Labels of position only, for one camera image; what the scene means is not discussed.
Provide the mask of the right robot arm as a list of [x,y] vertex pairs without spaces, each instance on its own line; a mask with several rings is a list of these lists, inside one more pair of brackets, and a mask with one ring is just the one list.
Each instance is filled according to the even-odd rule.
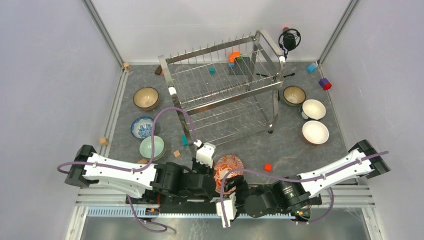
[[222,179],[216,213],[224,225],[237,216],[237,207],[252,218],[289,214],[311,204],[322,190],[346,180],[365,176],[367,179],[391,171],[382,156],[366,139],[357,142],[341,159],[310,172],[293,177],[274,177],[273,184],[249,187],[242,175]]

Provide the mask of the white blue floral bowl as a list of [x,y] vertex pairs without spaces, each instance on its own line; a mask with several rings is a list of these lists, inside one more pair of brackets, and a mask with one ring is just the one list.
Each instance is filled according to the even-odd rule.
[[149,116],[141,116],[133,121],[130,133],[136,139],[145,139],[151,136],[154,119]]

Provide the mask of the red white patterned bowl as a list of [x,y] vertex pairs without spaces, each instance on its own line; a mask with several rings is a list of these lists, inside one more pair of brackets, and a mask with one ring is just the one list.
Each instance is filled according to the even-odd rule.
[[[225,167],[225,168],[219,168],[218,170],[215,171],[214,180],[215,180],[215,191],[217,193],[221,192],[222,184],[224,183],[223,178],[230,170],[231,170],[230,168]],[[227,182],[230,178],[238,176],[238,175],[240,175],[239,171],[231,172],[226,178],[225,182]],[[235,186],[229,190],[224,189],[224,194],[229,195],[233,193],[235,190],[236,190]]]

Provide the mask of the white bowl with orange rim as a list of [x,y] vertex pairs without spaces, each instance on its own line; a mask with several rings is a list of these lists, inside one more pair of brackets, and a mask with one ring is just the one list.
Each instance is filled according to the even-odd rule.
[[304,139],[313,145],[321,145],[328,141],[329,130],[320,121],[310,120],[303,124],[302,135]]

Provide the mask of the copper bowl with floral motif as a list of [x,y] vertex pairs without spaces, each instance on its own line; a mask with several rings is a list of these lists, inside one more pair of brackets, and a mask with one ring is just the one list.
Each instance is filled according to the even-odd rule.
[[159,92],[153,87],[143,87],[133,95],[134,104],[143,111],[155,109],[160,101]]

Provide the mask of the dark bowl with lattice band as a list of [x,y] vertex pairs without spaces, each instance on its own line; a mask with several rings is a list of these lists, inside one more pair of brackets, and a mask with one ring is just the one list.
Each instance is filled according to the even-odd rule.
[[307,98],[307,95],[301,87],[296,85],[290,85],[283,90],[282,97],[287,105],[291,107],[296,107],[303,104],[303,102]]

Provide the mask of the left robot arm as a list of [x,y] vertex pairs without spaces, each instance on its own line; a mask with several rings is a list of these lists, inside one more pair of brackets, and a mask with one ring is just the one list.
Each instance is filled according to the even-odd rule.
[[145,204],[157,194],[168,197],[212,199],[215,193],[214,161],[216,146],[202,143],[192,167],[175,162],[135,164],[104,157],[91,145],[83,145],[74,161],[68,162],[65,184],[87,188],[90,185],[120,191]]

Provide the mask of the pink patterned bowl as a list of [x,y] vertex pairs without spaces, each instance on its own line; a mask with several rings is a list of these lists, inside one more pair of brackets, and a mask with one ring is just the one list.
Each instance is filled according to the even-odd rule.
[[244,168],[244,164],[242,160],[233,154],[223,155],[218,159],[218,161],[214,165],[215,171],[221,171],[224,169],[242,169]]

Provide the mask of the blue rimmed small bowl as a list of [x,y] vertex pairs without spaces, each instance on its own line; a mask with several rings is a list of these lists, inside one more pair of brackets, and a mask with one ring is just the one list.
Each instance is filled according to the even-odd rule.
[[305,100],[300,107],[300,116],[306,121],[320,121],[326,113],[324,104],[316,99]]

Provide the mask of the celadon green bowl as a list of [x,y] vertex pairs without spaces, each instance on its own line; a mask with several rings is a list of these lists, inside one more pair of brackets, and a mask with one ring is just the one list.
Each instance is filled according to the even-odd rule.
[[[165,155],[166,142],[160,136],[154,136],[154,156],[153,160],[159,160]],[[139,146],[139,153],[145,159],[150,159],[152,155],[152,137],[145,138]]]

